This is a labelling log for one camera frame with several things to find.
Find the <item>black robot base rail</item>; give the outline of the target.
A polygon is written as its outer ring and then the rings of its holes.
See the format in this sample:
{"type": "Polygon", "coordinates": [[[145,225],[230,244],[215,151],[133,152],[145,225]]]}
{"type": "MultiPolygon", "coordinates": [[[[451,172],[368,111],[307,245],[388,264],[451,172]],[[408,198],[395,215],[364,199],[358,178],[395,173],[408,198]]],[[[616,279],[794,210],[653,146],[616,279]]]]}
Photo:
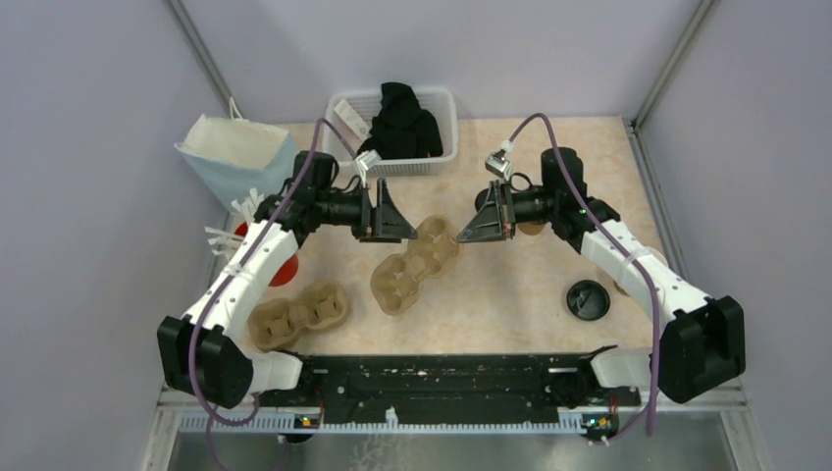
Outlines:
{"type": "Polygon", "coordinates": [[[591,353],[317,355],[298,385],[259,396],[266,407],[322,407],[327,425],[554,424],[578,407],[639,407],[638,391],[606,389],[591,353]]]}

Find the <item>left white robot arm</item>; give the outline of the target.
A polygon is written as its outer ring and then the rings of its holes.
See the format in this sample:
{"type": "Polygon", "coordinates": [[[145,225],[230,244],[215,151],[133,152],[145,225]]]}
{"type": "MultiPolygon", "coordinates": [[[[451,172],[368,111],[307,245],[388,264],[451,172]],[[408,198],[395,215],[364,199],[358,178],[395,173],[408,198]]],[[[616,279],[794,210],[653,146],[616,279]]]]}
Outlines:
{"type": "Polygon", "coordinates": [[[157,340],[164,381],[202,403],[233,408],[250,394],[278,391],[291,405],[313,396],[314,379],[288,353],[246,352],[241,336],[270,281],[318,228],[344,226],[361,242],[398,243],[417,232],[391,200],[385,179],[369,184],[381,164],[375,151],[351,163],[352,188],[334,185],[338,161],[300,152],[281,194],[257,207],[246,236],[207,291],[180,317],[163,319],[157,340]]]}

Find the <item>brown paper coffee cup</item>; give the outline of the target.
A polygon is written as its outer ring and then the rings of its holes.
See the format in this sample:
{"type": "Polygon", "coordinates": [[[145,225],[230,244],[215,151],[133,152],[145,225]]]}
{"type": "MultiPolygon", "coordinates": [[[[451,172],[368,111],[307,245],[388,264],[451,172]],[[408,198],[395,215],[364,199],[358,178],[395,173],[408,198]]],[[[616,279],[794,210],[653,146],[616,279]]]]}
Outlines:
{"type": "Polygon", "coordinates": [[[517,226],[517,228],[521,233],[527,236],[536,236],[546,228],[546,224],[521,223],[517,226]]]}

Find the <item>light blue paper bag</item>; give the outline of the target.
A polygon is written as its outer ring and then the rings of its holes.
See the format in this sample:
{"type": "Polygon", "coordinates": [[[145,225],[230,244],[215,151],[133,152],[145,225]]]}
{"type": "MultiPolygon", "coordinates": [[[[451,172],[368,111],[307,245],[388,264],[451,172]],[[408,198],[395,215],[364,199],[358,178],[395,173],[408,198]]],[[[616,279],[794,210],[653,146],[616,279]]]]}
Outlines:
{"type": "Polygon", "coordinates": [[[253,191],[278,193],[299,152],[289,131],[245,119],[232,98],[226,117],[201,115],[175,148],[228,210],[253,191]]]}

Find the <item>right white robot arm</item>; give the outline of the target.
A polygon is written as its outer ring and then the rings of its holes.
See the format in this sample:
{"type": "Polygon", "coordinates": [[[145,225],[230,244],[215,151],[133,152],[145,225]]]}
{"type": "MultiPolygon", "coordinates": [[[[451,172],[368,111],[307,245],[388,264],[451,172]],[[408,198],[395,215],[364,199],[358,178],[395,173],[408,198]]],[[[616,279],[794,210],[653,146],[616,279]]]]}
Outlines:
{"type": "Polygon", "coordinates": [[[745,316],[731,296],[716,298],[688,283],[641,244],[605,201],[588,195],[584,166],[568,147],[541,155],[539,184],[513,187],[503,149],[485,167],[496,178],[476,199],[461,243],[514,237],[522,223],[549,224],[578,254],[606,273],[650,317],[658,337],[647,348],[613,347],[596,354],[575,378],[588,404],[601,404],[615,388],[645,388],[677,403],[719,387],[747,367],[745,316]]]}

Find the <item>stack of paper cups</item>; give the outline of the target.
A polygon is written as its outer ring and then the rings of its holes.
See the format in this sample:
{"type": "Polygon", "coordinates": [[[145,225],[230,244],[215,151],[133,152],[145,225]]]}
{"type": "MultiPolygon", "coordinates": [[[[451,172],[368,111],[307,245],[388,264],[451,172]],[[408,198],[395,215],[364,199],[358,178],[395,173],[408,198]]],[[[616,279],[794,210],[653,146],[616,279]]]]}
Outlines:
{"type": "Polygon", "coordinates": [[[643,262],[645,259],[653,260],[655,259],[658,263],[667,267],[667,260],[665,256],[656,248],[644,246],[637,248],[633,253],[630,255],[625,256],[623,259],[618,260],[614,265],[611,265],[608,268],[604,268],[604,272],[613,280],[614,287],[622,294],[629,296],[630,292],[621,285],[621,282],[624,280],[625,276],[632,275],[635,281],[646,288],[648,286],[648,281],[646,280],[645,275],[641,270],[639,270],[636,266],[636,262],[643,262]]]}

